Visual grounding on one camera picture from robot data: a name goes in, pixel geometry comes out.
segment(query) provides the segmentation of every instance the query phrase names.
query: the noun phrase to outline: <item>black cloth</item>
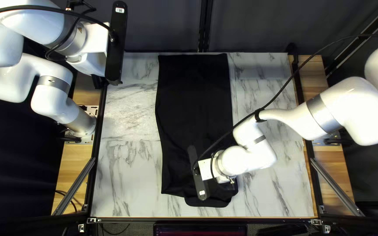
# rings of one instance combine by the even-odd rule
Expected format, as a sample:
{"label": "black cloth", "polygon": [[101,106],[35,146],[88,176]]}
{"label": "black cloth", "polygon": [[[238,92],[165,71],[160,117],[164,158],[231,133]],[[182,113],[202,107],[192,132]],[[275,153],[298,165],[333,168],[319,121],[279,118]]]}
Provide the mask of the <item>black cloth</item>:
{"label": "black cloth", "polygon": [[[190,206],[225,207],[235,190],[208,181],[210,197],[197,198],[186,152],[194,145],[201,155],[232,127],[227,55],[159,56],[155,116],[163,151],[162,194],[185,198]],[[229,135],[212,151],[236,145]],[[212,153],[203,157],[209,158]]]}

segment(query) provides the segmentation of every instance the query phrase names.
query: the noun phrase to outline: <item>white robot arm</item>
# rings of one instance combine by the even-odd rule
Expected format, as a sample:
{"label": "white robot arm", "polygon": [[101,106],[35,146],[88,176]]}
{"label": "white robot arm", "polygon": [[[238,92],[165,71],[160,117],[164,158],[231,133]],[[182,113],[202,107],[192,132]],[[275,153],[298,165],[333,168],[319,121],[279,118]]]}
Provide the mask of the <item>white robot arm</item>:
{"label": "white robot arm", "polygon": [[257,125],[259,121],[281,121],[307,140],[345,127],[357,144],[378,144],[378,49],[369,57],[365,75],[367,80],[346,78],[293,110],[262,110],[259,120],[251,116],[233,130],[238,146],[217,152],[213,160],[198,161],[202,179],[212,178],[211,161],[218,183],[276,162],[274,150]]}
{"label": "white robot arm", "polygon": [[96,125],[95,116],[87,114],[68,97],[72,73],[54,62],[23,53],[17,65],[0,68],[0,99],[23,102],[36,76],[39,81],[31,108],[70,128],[76,137],[91,135]]}
{"label": "white robot arm", "polygon": [[[58,8],[49,0],[0,0],[0,8],[39,5]],[[68,98],[72,73],[54,62],[23,51],[23,37],[52,48],[66,37],[72,19],[42,10],[12,10],[0,13],[0,99],[23,102],[35,76],[39,77],[31,108],[69,128],[74,136],[85,137],[95,129],[95,116]],[[78,23],[57,51],[77,70],[104,76],[108,31],[98,24]]]}
{"label": "white robot arm", "polygon": [[[0,8],[17,5],[59,8],[50,0],[0,0]],[[62,13],[43,10],[0,13],[0,67],[13,66],[19,62],[23,48],[21,36],[52,48],[66,37],[73,20]],[[78,71],[104,76],[108,38],[108,31],[102,26],[79,22],[68,40],[56,51],[66,56],[67,62]]]}

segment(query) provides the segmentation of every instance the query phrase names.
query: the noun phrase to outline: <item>label sticker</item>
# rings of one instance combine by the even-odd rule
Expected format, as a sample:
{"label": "label sticker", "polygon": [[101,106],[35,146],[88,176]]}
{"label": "label sticker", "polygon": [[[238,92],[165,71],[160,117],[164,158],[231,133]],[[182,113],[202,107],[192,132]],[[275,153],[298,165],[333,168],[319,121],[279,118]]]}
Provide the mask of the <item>label sticker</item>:
{"label": "label sticker", "polygon": [[116,8],[116,12],[125,13],[125,9],[124,8]]}

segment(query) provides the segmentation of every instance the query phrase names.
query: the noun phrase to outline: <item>black fabric backdrop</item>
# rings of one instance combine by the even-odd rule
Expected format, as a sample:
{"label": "black fabric backdrop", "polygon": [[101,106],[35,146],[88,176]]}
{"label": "black fabric backdrop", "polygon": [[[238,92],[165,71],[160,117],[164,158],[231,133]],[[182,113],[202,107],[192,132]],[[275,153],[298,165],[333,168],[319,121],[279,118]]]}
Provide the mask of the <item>black fabric backdrop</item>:
{"label": "black fabric backdrop", "polygon": [[[236,190],[222,190],[210,180],[211,197],[197,198],[186,152],[203,153],[233,126],[226,54],[159,56],[155,112],[163,152],[161,193],[185,197],[190,206],[225,207]],[[217,147],[236,145],[229,136]]]}
{"label": "black fabric backdrop", "polygon": [[[42,57],[44,50],[25,39],[25,53]],[[68,68],[76,78],[76,70]],[[63,150],[56,137],[63,136],[63,126],[31,109],[37,79],[24,102],[0,100],[0,220],[52,213]]]}

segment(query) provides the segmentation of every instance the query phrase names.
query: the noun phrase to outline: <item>white marble tile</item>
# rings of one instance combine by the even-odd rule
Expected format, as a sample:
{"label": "white marble tile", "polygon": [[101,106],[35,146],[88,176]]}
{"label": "white marble tile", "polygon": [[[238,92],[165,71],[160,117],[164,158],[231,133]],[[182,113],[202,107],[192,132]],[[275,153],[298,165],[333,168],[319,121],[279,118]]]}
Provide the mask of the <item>white marble tile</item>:
{"label": "white marble tile", "polygon": [[[92,215],[313,216],[302,139],[278,121],[260,123],[260,128],[277,153],[278,162],[271,168],[240,176],[239,193],[227,207],[192,207],[185,203],[184,198],[160,193],[162,154],[154,112],[159,54],[181,53],[126,53],[122,75],[124,84],[108,88]],[[263,59],[258,58],[264,55],[270,58],[269,54],[252,58],[261,61]],[[278,58],[277,54],[272,56],[274,60]],[[234,66],[243,60],[245,58],[241,58],[240,54],[228,53],[234,123],[266,103],[285,82],[257,80],[258,75],[255,75],[255,80],[249,80],[252,79],[249,77],[252,71],[248,67],[240,70],[240,67]],[[269,106],[293,107],[295,96],[292,84]]]}
{"label": "white marble tile", "polygon": [[159,141],[155,120],[157,80],[124,80],[108,87],[102,139]]}
{"label": "white marble tile", "polygon": [[[239,119],[267,103],[286,80],[236,80]],[[296,106],[292,82],[268,108]],[[313,216],[302,138],[279,121],[258,124],[278,161],[270,168],[243,175],[246,216]]]}
{"label": "white marble tile", "polygon": [[236,79],[288,79],[291,67],[286,53],[234,53]]}
{"label": "white marble tile", "polygon": [[[286,80],[236,80],[237,112],[239,120],[265,105],[283,86]],[[296,99],[291,81],[267,109],[295,108]],[[259,123],[259,127],[270,141],[302,140],[301,136],[279,121]]]}
{"label": "white marble tile", "polygon": [[160,142],[102,141],[92,215],[167,217],[168,196],[161,194]]}
{"label": "white marble tile", "polygon": [[139,53],[125,52],[122,64],[122,80],[158,79],[157,52]]}

